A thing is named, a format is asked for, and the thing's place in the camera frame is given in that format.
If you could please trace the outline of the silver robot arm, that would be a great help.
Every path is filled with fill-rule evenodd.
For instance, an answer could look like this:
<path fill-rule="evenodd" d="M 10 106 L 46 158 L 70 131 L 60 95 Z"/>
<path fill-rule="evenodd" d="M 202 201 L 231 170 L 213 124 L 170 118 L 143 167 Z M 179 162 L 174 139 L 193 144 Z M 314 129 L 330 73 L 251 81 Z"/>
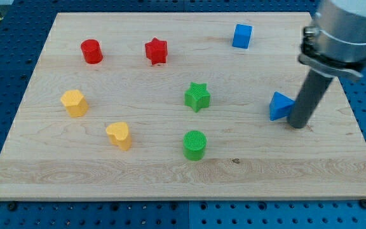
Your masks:
<path fill-rule="evenodd" d="M 366 65 L 366 0 L 322 0 L 303 30 L 299 62 L 326 78 L 360 80 Z"/>

